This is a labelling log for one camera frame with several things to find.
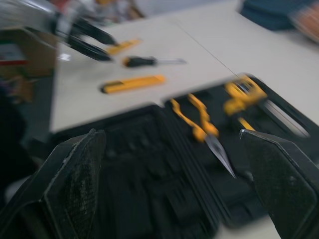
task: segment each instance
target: yellow tool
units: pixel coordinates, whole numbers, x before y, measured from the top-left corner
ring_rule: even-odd
[[[124,79],[120,81],[108,82],[101,87],[101,91],[106,94],[116,93],[120,91],[127,91],[134,88],[152,86],[156,84],[162,84],[166,80],[163,75],[135,77],[130,79]]]
[[[224,110],[230,117],[236,118],[240,124],[249,130],[255,130],[241,115],[241,113],[267,94],[248,76],[242,76],[239,80],[225,85],[227,93],[232,97],[224,104]]]
[[[137,44],[140,44],[142,42],[141,39],[133,39],[130,41],[123,41],[121,43],[119,43],[117,46],[111,46],[108,49],[106,49],[106,52],[109,55],[116,55],[118,53],[121,53],[122,51],[125,51]]]
[[[188,100],[199,110],[202,127],[183,115],[180,110],[179,103],[176,100],[171,99],[170,102],[172,103],[174,112],[193,128],[193,135],[195,139],[201,143],[206,142],[209,149],[213,152],[213,154],[215,154],[218,160],[224,165],[228,172],[236,178],[227,154],[217,139],[219,132],[218,129],[210,122],[210,116],[207,113],[206,106],[193,94],[188,95]]]

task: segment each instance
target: pliers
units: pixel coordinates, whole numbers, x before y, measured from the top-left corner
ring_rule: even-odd
[[[225,149],[217,139],[219,131],[210,122],[210,116],[207,113],[207,107],[193,94],[188,95],[188,100],[199,110],[202,127],[200,127],[199,125],[191,121],[189,118],[187,118],[185,115],[183,115],[183,113],[180,110],[179,103],[176,100],[171,99],[170,102],[172,103],[174,112],[193,128],[193,135],[195,139],[200,143],[206,142],[209,149],[218,158],[218,160],[224,165],[228,172],[234,178],[236,178],[236,175],[229,162]]]

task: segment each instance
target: screwdriver shaft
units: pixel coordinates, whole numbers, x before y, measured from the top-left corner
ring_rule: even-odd
[[[157,64],[185,64],[187,63],[184,59],[173,58],[173,59],[156,59]]]

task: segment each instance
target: screwdriver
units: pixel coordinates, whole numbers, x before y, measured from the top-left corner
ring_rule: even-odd
[[[155,66],[157,64],[185,64],[183,59],[156,59],[154,57],[142,58],[137,56],[131,56],[123,59],[123,65],[129,68],[140,66]]]

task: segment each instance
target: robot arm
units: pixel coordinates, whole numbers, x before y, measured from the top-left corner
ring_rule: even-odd
[[[88,57],[109,61],[111,58],[103,49],[81,39],[87,35],[103,44],[116,44],[111,35],[83,19],[94,10],[93,4],[94,0],[69,0],[61,12],[47,0],[0,0],[0,31],[22,27],[51,33]]]

